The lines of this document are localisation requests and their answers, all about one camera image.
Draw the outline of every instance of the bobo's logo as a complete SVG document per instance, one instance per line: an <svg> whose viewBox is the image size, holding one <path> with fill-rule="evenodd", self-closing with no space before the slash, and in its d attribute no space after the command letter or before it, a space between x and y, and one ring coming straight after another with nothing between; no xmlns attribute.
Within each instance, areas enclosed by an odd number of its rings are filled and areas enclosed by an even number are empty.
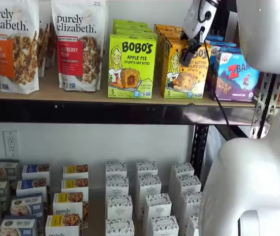
<svg viewBox="0 0 280 236"><path fill-rule="evenodd" d="M129 42L123 42L122 43L122 51L127 52L127 51L134 51L135 53L146 53L150 54L152 52L152 47L153 44L151 43L129 43Z"/></svg>

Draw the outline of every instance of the bobo's apple pie box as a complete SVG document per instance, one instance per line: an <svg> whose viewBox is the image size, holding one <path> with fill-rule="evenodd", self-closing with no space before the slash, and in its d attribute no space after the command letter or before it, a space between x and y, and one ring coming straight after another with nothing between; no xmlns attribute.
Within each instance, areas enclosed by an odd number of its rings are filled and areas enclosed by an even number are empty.
<svg viewBox="0 0 280 236"><path fill-rule="evenodd" d="M0 236L37 236L35 216L6 216L0 226Z"/></svg>
<svg viewBox="0 0 280 236"><path fill-rule="evenodd" d="M208 72L208 57L202 45L188 67L181 65L188 48L186 40L167 40L164 45L161 94L164 98L202 98Z"/></svg>
<svg viewBox="0 0 280 236"><path fill-rule="evenodd" d="M83 201L89 201L89 180L87 178L64 179L61 182L62 193L83 193Z"/></svg>
<svg viewBox="0 0 280 236"><path fill-rule="evenodd" d="M108 97L152 98L156 39L111 34Z"/></svg>
<svg viewBox="0 0 280 236"><path fill-rule="evenodd" d="M79 214L49 215L46 223L46 236L79 236Z"/></svg>

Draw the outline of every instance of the yellow box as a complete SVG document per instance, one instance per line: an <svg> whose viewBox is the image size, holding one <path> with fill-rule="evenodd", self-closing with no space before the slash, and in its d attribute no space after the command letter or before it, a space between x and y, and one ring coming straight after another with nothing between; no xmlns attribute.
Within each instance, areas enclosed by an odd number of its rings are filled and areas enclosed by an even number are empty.
<svg viewBox="0 0 280 236"><path fill-rule="evenodd" d="M183 31L182 27L178 27L178 26L168 26L168 25L158 25L158 24L154 24L154 31L156 32L156 30L170 30L170 31Z"/></svg>
<svg viewBox="0 0 280 236"><path fill-rule="evenodd" d="M186 40L167 40L163 51L161 93L164 98L202 98L208 71L205 46L194 54L188 67L181 58L188 48Z"/></svg>
<svg viewBox="0 0 280 236"><path fill-rule="evenodd" d="M164 50L164 44L167 39L170 40L179 40L180 39L180 32L177 31L165 31L161 30L158 35L158 47L156 52L156 68L155 77L157 78L158 84L160 85L161 81L161 69L163 67L163 50Z"/></svg>

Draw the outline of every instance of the yellow label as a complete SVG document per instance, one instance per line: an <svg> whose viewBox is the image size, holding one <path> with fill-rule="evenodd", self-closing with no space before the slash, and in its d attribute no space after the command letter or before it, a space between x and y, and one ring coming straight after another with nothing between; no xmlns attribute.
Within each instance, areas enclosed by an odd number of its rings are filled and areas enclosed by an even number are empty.
<svg viewBox="0 0 280 236"><path fill-rule="evenodd" d="M67 200L67 193L58 193L58 203L68 203L69 201Z"/></svg>
<svg viewBox="0 0 280 236"><path fill-rule="evenodd" d="M63 215L53 215L50 221L50 227L63 226Z"/></svg>
<svg viewBox="0 0 280 236"><path fill-rule="evenodd" d="M65 188L75 188L75 180L66 180L65 181Z"/></svg>
<svg viewBox="0 0 280 236"><path fill-rule="evenodd" d="M67 173L67 174L73 174L73 173L75 173L75 166L67 166L67 167L66 167L66 173Z"/></svg>

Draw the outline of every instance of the bobo's box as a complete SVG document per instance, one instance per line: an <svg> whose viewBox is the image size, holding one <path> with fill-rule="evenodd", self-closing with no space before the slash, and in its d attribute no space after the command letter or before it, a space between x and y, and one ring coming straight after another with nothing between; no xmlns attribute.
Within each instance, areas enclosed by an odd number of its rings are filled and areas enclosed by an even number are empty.
<svg viewBox="0 0 280 236"><path fill-rule="evenodd" d="M49 215L46 236L79 236L80 216L78 214Z"/></svg>
<svg viewBox="0 0 280 236"><path fill-rule="evenodd" d="M156 39L111 34L108 97L152 98Z"/></svg>
<svg viewBox="0 0 280 236"><path fill-rule="evenodd" d="M241 53L221 48L212 65L215 93L219 100L251 102L259 71L251 68Z"/></svg>
<svg viewBox="0 0 280 236"><path fill-rule="evenodd" d="M83 193L56 193L53 199L53 214L79 214L83 217Z"/></svg>
<svg viewBox="0 0 280 236"><path fill-rule="evenodd" d="M35 216L6 216L0 226L0 236L37 236Z"/></svg>
<svg viewBox="0 0 280 236"><path fill-rule="evenodd" d="M36 216L38 234L44 234L44 213L42 195L40 193L13 198L10 212L11 215L15 216Z"/></svg>
<svg viewBox="0 0 280 236"><path fill-rule="evenodd" d="M50 166L49 165L24 165L22 179L45 178L47 186L50 186Z"/></svg>
<svg viewBox="0 0 280 236"><path fill-rule="evenodd" d="M89 178L88 165L64 166L63 179Z"/></svg>
<svg viewBox="0 0 280 236"><path fill-rule="evenodd" d="M66 179L61 182L62 193L83 193L83 201L89 201L89 180L87 178Z"/></svg>
<svg viewBox="0 0 280 236"><path fill-rule="evenodd" d="M188 48L186 40L167 40L164 45L161 73L161 93L164 98L202 98L208 72L205 46L192 56L188 67L180 61Z"/></svg>
<svg viewBox="0 0 280 236"><path fill-rule="evenodd" d="M45 203L47 202L47 186L45 178L35 178L18 181L16 196L25 196L35 193L41 193L43 201Z"/></svg>

